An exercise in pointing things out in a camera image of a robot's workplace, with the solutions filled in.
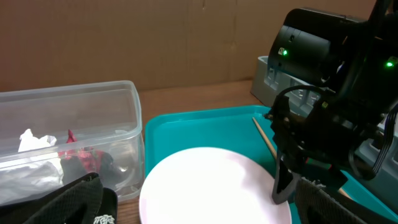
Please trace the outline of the red snack wrapper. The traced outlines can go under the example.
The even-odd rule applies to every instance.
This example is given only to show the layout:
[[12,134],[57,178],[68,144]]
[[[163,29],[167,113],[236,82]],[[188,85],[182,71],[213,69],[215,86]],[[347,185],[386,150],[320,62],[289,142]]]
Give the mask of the red snack wrapper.
[[80,149],[70,149],[58,153],[61,159],[71,159],[72,156],[77,156],[78,160],[82,163],[83,167],[88,172],[99,171],[101,161],[104,156],[103,151],[94,150],[93,147],[82,147]]

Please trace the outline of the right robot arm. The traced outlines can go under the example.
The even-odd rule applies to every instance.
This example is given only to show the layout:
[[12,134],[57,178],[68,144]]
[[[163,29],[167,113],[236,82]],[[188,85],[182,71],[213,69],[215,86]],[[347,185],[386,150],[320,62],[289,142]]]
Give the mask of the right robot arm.
[[397,2],[376,1],[366,20],[293,9],[267,65],[301,80],[266,114],[277,145],[273,201],[290,200],[302,178],[333,189],[346,172],[375,178],[397,120]]

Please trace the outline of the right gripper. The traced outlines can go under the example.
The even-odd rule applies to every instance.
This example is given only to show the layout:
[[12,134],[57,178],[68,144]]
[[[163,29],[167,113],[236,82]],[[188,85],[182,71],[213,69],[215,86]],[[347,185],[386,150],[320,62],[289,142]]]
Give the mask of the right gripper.
[[[320,95],[307,116],[291,111],[288,93],[308,90]],[[277,144],[275,204],[294,202],[301,177],[340,187],[346,170],[365,180],[375,178],[389,152],[389,130],[380,132],[382,115],[389,113],[385,85],[360,86],[345,98],[316,86],[282,90],[266,118],[271,120]]]

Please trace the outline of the large white plate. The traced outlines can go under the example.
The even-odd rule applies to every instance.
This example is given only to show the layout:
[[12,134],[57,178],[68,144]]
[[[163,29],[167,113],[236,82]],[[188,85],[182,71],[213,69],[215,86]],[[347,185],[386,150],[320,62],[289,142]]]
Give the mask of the large white plate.
[[162,159],[139,198],[142,223],[291,223],[287,202],[273,201],[273,176],[227,149],[194,147]]

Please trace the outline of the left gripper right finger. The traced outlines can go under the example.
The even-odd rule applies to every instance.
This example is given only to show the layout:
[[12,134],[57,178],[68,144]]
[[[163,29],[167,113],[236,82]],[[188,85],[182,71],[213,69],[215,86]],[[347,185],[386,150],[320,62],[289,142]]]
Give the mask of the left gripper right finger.
[[295,190],[295,204],[304,224],[395,224],[359,203],[300,179]]

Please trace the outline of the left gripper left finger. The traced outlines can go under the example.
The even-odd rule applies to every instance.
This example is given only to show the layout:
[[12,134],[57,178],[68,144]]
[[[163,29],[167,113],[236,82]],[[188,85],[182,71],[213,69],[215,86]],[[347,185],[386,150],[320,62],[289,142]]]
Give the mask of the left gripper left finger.
[[1,205],[1,224],[116,223],[118,196],[92,172],[56,190]]

